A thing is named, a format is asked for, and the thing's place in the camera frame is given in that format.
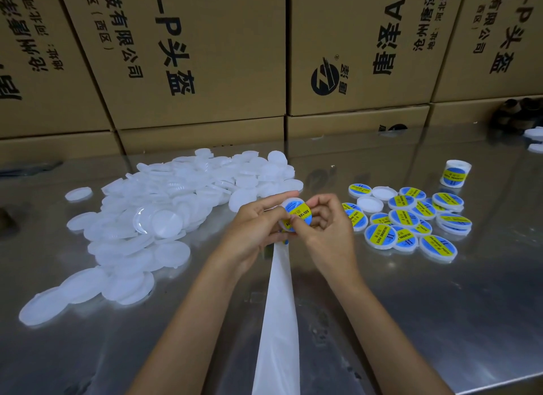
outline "person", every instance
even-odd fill
[[[306,202],[313,214],[308,226],[278,206],[297,195],[281,193],[240,208],[128,395],[201,393],[234,287],[266,245],[287,239],[278,221],[288,219],[349,317],[383,395],[452,394],[364,283],[352,224],[337,196]]]

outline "stainless steel tabletop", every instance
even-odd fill
[[[266,154],[283,142],[215,148]],[[439,189],[445,161],[472,163],[459,195],[470,235],[449,265],[385,254],[356,237],[360,270],[370,288],[422,355],[456,393],[543,373],[543,156],[522,138],[489,139],[479,124],[326,136],[290,141],[289,163],[305,183],[302,197],[335,192],[348,201],[352,183]],[[17,315],[37,292],[95,265],[88,241],[66,221],[98,210],[101,186],[139,161],[167,161],[186,151],[65,162],[32,177],[0,180],[0,206],[15,222],[0,232],[0,393],[122,394],[186,295],[233,218],[217,207],[184,240],[187,267],[163,268],[148,299],[120,307],[101,297],[27,328]],[[64,194],[90,186],[90,200]],[[443,235],[434,225],[434,232]],[[266,251],[234,290],[204,393],[251,392],[271,267]],[[290,244],[300,338],[302,394],[373,394],[375,380],[350,324],[300,242]]]

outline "black logo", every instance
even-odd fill
[[[339,83],[339,72],[336,66],[329,64],[325,57],[322,58],[322,65],[315,69],[311,76],[311,87],[313,91],[326,96],[332,93]]]

